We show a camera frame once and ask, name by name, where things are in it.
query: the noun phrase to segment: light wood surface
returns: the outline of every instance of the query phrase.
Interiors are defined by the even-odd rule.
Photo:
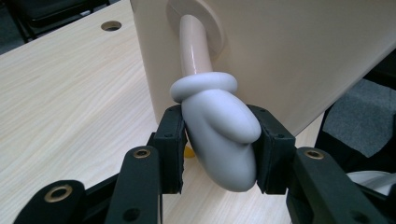
[[[101,29],[119,21],[118,31]],[[0,56],[0,218],[12,223],[49,183],[89,188],[120,170],[157,123],[128,0]],[[313,146],[321,118],[298,136]],[[290,223],[284,196],[216,186],[185,161],[182,195],[164,195],[165,223]]]

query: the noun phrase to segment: gray fabric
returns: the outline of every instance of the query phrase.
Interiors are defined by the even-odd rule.
[[[396,91],[363,79],[334,104],[323,131],[371,157],[392,137],[395,114]]]

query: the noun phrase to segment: floor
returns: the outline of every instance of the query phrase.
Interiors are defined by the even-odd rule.
[[[113,4],[120,0],[110,0]],[[6,6],[0,0],[0,55],[24,44],[20,33],[11,19]]]

